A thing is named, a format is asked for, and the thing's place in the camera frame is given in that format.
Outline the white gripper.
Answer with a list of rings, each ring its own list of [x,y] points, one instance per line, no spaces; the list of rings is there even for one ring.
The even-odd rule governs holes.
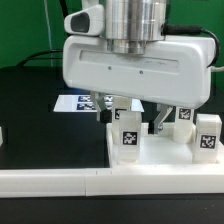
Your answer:
[[[112,118],[104,93],[159,103],[149,134],[163,130],[172,106],[198,108],[208,100],[214,40],[163,36],[166,8],[165,3],[91,3],[65,18],[63,78],[70,87],[91,91],[99,122]]]

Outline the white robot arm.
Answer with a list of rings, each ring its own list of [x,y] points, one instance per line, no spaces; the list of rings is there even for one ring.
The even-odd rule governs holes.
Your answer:
[[[167,24],[169,0],[83,2],[64,20],[67,86],[156,103],[154,132],[175,106],[197,109],[208,100],[219,54],[214,35]]]

